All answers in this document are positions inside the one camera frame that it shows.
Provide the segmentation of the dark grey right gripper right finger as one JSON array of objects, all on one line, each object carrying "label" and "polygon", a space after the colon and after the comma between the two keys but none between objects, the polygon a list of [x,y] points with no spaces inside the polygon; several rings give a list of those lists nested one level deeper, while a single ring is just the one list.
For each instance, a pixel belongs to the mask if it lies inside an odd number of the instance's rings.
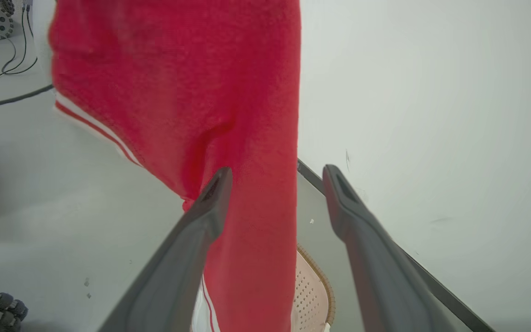
[{"label": "dark grey right gripper right finger", "polygon": [[331,227],[346,247],[365,331],[455,331],[404,252],[337,166],[323,168],[323,187]]}]

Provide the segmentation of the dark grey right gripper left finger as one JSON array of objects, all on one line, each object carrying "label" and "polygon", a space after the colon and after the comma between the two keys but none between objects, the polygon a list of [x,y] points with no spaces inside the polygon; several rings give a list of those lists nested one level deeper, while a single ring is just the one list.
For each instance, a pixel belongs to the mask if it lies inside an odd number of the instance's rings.
[{"label": "dark grey right gripper left finger", "polygon": [[100,328],[101,332],[188,332],[211,244],[223,232],[232,170],[217,170]]}]

